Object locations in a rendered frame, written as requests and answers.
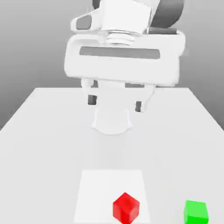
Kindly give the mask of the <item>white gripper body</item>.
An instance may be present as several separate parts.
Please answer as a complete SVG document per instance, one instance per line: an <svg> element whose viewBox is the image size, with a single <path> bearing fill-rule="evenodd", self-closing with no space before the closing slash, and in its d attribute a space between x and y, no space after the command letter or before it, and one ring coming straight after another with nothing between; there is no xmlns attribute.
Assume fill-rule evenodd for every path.
<svg viewBox="0 0 224 224"><path fill-rule="evenodd" d="M175 86L185 35L142 35L133 45L106 45L102 35L74 35L67 44L64 70L68 77Z"/></svg>

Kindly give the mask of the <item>small red cube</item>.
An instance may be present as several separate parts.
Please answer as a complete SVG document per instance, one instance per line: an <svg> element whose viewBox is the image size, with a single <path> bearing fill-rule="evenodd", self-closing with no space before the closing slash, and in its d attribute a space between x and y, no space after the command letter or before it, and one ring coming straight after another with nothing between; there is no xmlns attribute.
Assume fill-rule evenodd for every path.
<svg viewBox="0 0 224 224"><path fill-rule="evenodd" d="M139 215L140 202L124 192L112 204L112 214L122 224L131 224Z"/></svg>

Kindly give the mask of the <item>small green cube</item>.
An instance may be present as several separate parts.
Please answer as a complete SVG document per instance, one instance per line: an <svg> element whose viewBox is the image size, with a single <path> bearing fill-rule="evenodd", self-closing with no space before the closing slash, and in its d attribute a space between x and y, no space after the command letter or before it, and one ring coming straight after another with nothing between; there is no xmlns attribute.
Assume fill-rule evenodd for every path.
<svg viewBox="0 0 224 224"><path fill-rule="evenodd" d="M205 202L186 200L183 216L184 224L208 224L209 222Z"/></svg>

